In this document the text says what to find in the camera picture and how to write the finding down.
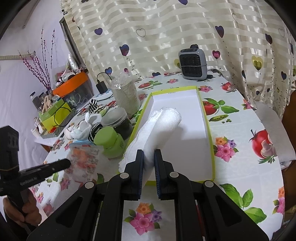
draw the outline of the white tray with yellow rim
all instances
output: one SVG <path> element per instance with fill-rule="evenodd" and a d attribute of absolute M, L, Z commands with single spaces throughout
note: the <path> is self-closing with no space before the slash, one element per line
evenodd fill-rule
<path fill-rule="evenodd" d="M 172 163 L 174 170 L 192 181 L 215 179 L 214 151 L 210 129 L 196 86 L 187 86 L 150 93 L 128 145 L 147 121 L 150 113 L 163 107 L 175 108 L 182 120 L 161 149 L 163 160 Z M 155 184 L 153 172 L 147 182 Z"/>

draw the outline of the pea pod print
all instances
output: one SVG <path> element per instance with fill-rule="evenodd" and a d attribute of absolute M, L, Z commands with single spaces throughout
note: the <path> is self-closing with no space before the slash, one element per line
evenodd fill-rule
<path fill-rule="evenodd" d="M 228 115 L 218 115 L 218 116 L 212 117 L 211 119 L 209 119 L 209 121 L 221 121 L 227 117 Z"/>

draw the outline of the yellow heart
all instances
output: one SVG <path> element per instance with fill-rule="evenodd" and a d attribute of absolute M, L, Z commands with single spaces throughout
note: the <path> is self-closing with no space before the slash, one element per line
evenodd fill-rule
<path fill-rule="evenodd" d="M 175 59 L 175 60 L 174 60 L 174 64 L 175 64 L 179 69 L 181 69 L 180 61 L 179 61 L 178 59 Z"/>
<path fill-rule="evenodd" d="M 261 57 L 252 56 L 252 62 L 256 70 L 260 70 L 262 68 L 263 60 Z"/>

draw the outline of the green jar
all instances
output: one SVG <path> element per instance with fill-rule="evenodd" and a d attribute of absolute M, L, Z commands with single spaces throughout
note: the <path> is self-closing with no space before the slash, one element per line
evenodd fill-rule
<path fill-rule="evenodd" d="M 94 137 L 94 143 L 104 149 L 103 154 L 108 158 L 121 156 L 125 149 L 122 136 L 111 126 L 100 129 Z"/>

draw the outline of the plastic jar with dark contents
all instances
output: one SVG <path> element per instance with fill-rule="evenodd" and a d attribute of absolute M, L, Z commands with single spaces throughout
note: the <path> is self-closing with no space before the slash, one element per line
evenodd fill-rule
<path fill-rule="evenodd" d="M 101 120 L 103 127 L 112 126 L 124 140 L 133 132 L 133 126 L 124 108 L 116 108 L 108 111 Z"/>

